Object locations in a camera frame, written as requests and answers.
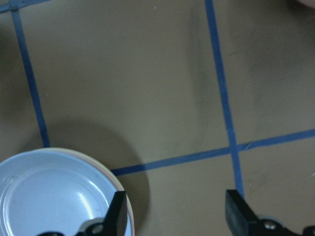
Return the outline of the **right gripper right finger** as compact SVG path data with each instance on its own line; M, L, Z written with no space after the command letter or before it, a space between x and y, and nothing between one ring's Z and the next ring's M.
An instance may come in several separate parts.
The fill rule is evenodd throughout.
M225 219L233 236L297 236L278 221L259 218L235 189L225 192Z

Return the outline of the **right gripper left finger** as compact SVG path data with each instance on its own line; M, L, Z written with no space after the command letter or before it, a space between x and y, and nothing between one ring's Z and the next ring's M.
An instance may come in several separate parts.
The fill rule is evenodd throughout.
M114 193L106 214L101 218L85 219L76 211L62 216L58 222L68 233L77 226L76 236L123 236L126 232L126 192Z

